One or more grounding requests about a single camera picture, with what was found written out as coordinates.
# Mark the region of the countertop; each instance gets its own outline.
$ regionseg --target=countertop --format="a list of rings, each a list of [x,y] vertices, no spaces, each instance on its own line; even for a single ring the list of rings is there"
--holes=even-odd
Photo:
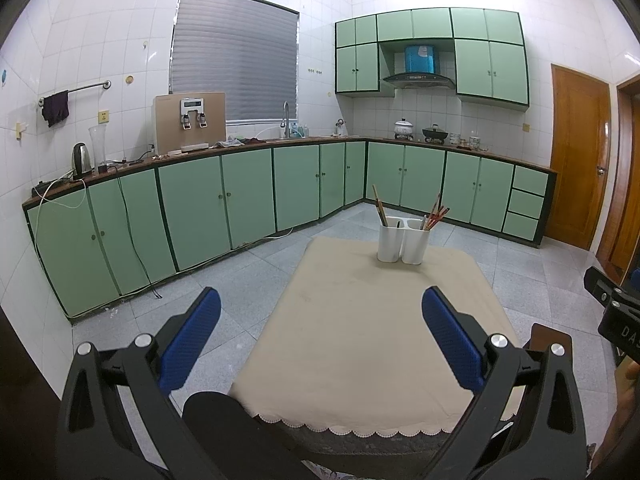
[[[176,156],[155,156],[153,158],[145,159],[143,162],[139,162],[138,164],[123,164],[122,166],[118,166],[117,169],[115,166],[111,166],[107,173],[92,173],[90,176],[86,176],[83,180],[87,186],[91,186],[93,184],[98,184],[102,181],[111,180],[112,178],[116,178],[117,176],[124,176],[130,173],[137,173],[139,171],[148,170],[150,168],[166,166],[169,164],[175,164],[176,162],[185,162],[187,160],[195,160],[198,158],[205,158],[208,156],[217,156],[217,155],[226,155],[227,153],[236,153],[236,152],[247,152],[251,150],[262,150],[265,148],[280,148],[283,146],[301,146],[305,144],[327,144],[330,142],[357,142],[362,140],[369,140],[371,142],[382,142],[384,144],[402,144],[405,146],[420,146],[422,148],[433,148],[436,150],[445,150],[447,152],[457,152],[457,153],[465,153],[467,155],[477,155],[483,156],[485,158],[492,158],[493,160],[503,160],[505,162],[512,162],[514,164],[524,166],[526,168],[531,168],[532,170],[544,171],[545,173],[556,173],[556,171],[548,168],[546,166],[539,166],[537,164],[532,164],[531,162],[527,162],[525,160],[519,160],[517,158],[511,158],[504,155],[496,155],[491,152],[476,152],[473,150],[464,150],[461,148],[457,148],[455,146],[447,146],[440,144],[428,144],[424,142],[415,142],[412,140],[395,140],[395,139],[380,139],[379,137],[305,137],[303,139],[273,139],[267,140],[265,142],[256,142],[253,144],[247,144],[244,146],[231,146],[229,148],[209,148],[208,150],[199,150],[197,152],[191,153],[183,153],[181,155]],[[57,196],[61,196],[64,194],[68,194],[75,190],[82,189],[82,182],[76,180],[74,182],[67,182],[62,184],[55,189],[49,191],[47,198],[55,198]],[[30,198],[26,200],[22,204],[22,208],[27,209],[31,208],[34,205],[38,205],[40,203],[40,197],[36,196],[34,198]]]

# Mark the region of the white pot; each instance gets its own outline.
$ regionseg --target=white pot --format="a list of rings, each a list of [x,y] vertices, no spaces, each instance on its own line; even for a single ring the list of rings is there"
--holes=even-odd
[[[413,132],[414,126],[404,118],[402,118],[402,121],[398,121],[394,128],[394,133],[399,135],[411,135]]]

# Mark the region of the tiled floor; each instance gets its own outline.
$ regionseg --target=tiled floor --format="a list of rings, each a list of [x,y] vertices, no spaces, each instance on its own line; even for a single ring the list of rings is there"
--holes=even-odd
[[[184,312],[202,287],[210,285],[223,298],[222,316],[187,383],[172,393],[172,400],[181,410],[197,391],[226,393],[311,238],[376,241],[379,222],[372,205],[355,205],[167,283],[158,288],[161,300],[148,292],[105,309],[74,326],[74,344],[90,340],[99,349],[126,346],[140,332],[155,333],[170,316]],[[529,338],[535,322],[572,336],[588,442],[600,443],[615,407],[615,384],[610,345],[597,332],[602,308],[582,288],[584,270],[596,264],[593,255],[548,238],[533,249],[445,223],[436,226],[430,243],[457,248],[475,258],[521,343]],[[143,448],[148,458],[153,456],[153,450]]]

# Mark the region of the window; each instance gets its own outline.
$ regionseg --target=window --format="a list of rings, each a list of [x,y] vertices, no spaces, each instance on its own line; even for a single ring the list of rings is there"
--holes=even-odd
[[[296,110],[298,14],[258,0],[180,0],[171,92],[225,92],[226,120],[280,121]]]

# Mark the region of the blue gripper pad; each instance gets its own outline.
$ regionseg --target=blue gripper pad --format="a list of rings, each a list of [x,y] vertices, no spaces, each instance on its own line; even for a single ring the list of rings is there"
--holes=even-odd
[[[221,306],[220,295],[212,288],[195,307],[162,354],[158,387],[166,396],[184,386],[220,319]]]
[[[422,295],[422,317],[436,339],[458,384],[474,394],[484,388],[482,356],[449,307],[432,288]]]

